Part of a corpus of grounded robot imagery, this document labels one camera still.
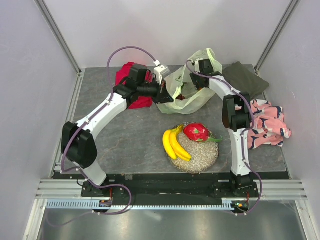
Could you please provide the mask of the yellow banana bunch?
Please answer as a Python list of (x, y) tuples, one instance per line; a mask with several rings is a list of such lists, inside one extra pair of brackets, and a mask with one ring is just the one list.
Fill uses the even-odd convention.
[(192, 156), (178, 142), (178, 134), (180, 134), (183, 129), (184, 125), (181, 124), (176, 128), (166, 130), (162, 137), (162, 144), (165, 152), (171, 159), (177, 160), (180, 158), (189, 162)]

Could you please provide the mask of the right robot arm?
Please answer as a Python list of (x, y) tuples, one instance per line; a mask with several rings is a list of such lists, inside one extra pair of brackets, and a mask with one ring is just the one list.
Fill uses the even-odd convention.
[(235, 89), (221, 75), (206, 75), (213, 69), (209, 59), (187, 60), (185, 66), (193, 74), (197, 89), (208, 88), (223, 100), (222, 123), (229, 133), (232, 152), (229, 191), (240, 197), (253, 185), (248, 153), (248, 131), (254, 123), (250, 95)]

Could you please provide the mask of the pale green plastic bag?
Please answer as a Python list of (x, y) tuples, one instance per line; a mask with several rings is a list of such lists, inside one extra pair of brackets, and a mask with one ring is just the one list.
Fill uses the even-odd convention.
[[(164, 78), (166, 88), (174, 102), (157, 104), (156, 106), (163, 114), (189, 115), (200, 110), (216, 93), (203, 88), (197, 90), (190, 78), (192, 72), (183, 65), (178, 70), (170, 73)], [(176, 100), (178, 95), (184, 95), (186, 100)]]

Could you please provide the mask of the red dragon fruit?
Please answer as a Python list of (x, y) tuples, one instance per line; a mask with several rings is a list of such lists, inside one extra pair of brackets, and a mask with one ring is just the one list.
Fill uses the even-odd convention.
[(184, 127), (183, 133), (193, 142), (205, 143), (222, 141), (222, 138), (214, 138), (212, 132), (202, 123), (190, 123)]

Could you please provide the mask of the olive green cloth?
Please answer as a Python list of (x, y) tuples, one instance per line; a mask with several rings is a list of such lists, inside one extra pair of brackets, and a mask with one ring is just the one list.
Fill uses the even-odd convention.
[(225, 80), (240, 92), (248, 93), (250, 99), (261, 96), (270, 84), (252, 71), (253, 66), (235, 62), (222, 70)]

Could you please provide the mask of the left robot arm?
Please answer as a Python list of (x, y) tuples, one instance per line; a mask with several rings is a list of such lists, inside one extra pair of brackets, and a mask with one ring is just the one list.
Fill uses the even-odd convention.
[(165, 76), (169, 68), (156, 66), (150, 71), (146, 66), (134, 64), (112, 93), (91, 113), (76, 123), (68, 121), (62, 128), (62, 158), (75, 164), (85, 178), (90, 180), (92, 191), (99, 197), (106, 196), (110, 185), (107, 174), (100, 167), (95, 143), (101, 131), (117, 115), (128, 109), (139, 97), (150, 97), (155, 104), (172, 103), (174, 100), (166, 88)]

